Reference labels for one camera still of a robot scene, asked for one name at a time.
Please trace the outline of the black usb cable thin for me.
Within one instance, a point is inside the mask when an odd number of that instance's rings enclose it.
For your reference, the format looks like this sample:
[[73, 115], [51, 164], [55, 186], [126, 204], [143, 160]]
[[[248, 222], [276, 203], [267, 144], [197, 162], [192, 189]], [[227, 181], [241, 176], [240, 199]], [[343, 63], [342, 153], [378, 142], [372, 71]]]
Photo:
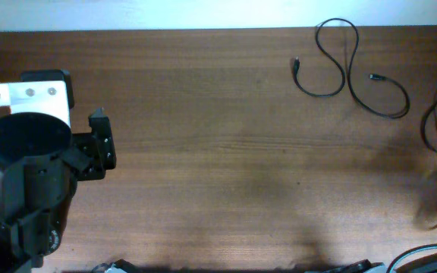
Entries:
[[[322, 28], [333, 21], [340, 21], [340, 22], [344, 22], [346, 23], [348, 26], [350, 26], [355, 34], [355, 43], [354, 43], [354, 49], [351, 53], [351, 57], [350, 60], [347, 62], [347, 66], [346, 67], [342, 67], [340, 65], [340, 63], [332, 57], [331, 54], [329, 54], [322, 46], [321, 42], [319, 41], [319, 34], [322, 30]], [[315, 30], [315, 43], [316, 46], [318, 48], [318, 50], [324, 54], [325, 57], [327, 57], [327, 59], [329, 59], [335, 66], [336, 68], [339, 70], [340, 75], [341, 75], [341, 83], [339, 85], [339, 87], [331, 92], [331, 93], [326, 93], [326, 94], [317, 94], [317, 93], [312, 93], [307, 91], [301, 84], [300, 84], [300, 79], [299, 79], [299, 73], [300, 73], [300, 59], [299, 58], [295, 58], [293, 60], [292, 66], [291, 66], [291, 73], [293, 76], [293, 81], [295, 83], [295, 85], [297, 86], [297, 88], [304, 94], [307, 94], [310, 97], [313, 98], [331, 98], [334, 97], [336, 95], [338, 95], [340, 93], [340, 91], [342, 91], [342, 89], [344, 88], [345, 85], [348, 86], [348, 89], [350, 91], [351, 97], [352, 99], [364, 110], [368, 111], [369, 113], [381, 117], [381, 118], [385, 118], [385, 119], [389, 119], [389, 120], [397, 120], [397, 119], [401, 119], [404, 116], [406, 116], [411, 108], [411, 103], [410, 103], [410, 97], [406, 91], [406, 89], [396, 80], [390, 78], [390, 77], [386, 77], [380, 74], [370, 74], [369, 75], [369, 79], [374, 80], [374, 81], [384, 81], [384, 82], [389, 82], [391, 84], [393, 84], [394, 86], [396, 86], [403, 94], [404, 97], [404, 106], [400, 111], [397, 111], [395, 113], [382, 113], [380, 111], [377, 111], [371, 107], [369, 107], [367, 104], [365, 104], [355, 93], [354, 88], [353, 88], [353, 84], [352, 84], [352, 76], [351, 76], [351, 72], [352, 72], [352, 68], [353, 68], [353, 64], [354, 64], [354, 58], [355, 55], [357, 53], [357, 50], [359, 49], [359, 45], [360, 45], [360, 34], [359, 31], [357, 29], [357, 27], [350, 22], [349, 20], [346, 20], [344, 18], [339, 18], [339, 17], [333, 17], [333, 18], [329, 18], [327, 20], [324, 20], [322, 23], [320, 23]]]

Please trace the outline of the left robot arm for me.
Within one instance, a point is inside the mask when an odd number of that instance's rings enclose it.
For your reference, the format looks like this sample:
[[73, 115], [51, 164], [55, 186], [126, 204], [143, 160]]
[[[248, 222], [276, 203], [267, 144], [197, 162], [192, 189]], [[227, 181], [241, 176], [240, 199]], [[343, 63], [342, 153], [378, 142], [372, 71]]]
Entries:
[[61, 245], [68, 210], [85, 180], [116, 166], [110, 120], [101, 109], [89, 133], [24, 112], [0, 118], [0, 272], [29, 272]]

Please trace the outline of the left arm base part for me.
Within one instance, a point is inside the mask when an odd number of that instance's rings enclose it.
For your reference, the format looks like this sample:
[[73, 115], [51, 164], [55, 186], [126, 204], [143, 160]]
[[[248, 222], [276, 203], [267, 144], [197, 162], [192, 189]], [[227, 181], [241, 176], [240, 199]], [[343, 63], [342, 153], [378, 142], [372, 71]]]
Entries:
[[101, 263], [95, 266], [91, 273], [144, 273], [144, 270], [134, 264], [120, 259], [116, 262]]

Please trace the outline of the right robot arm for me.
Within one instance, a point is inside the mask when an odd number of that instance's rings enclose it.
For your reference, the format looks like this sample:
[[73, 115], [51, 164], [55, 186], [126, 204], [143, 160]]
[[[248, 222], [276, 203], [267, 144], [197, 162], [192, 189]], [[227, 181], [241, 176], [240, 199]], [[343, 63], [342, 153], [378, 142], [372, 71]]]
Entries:
[[413, 260], [399, 268], [396, 273], [437, 273], [437, 253]]

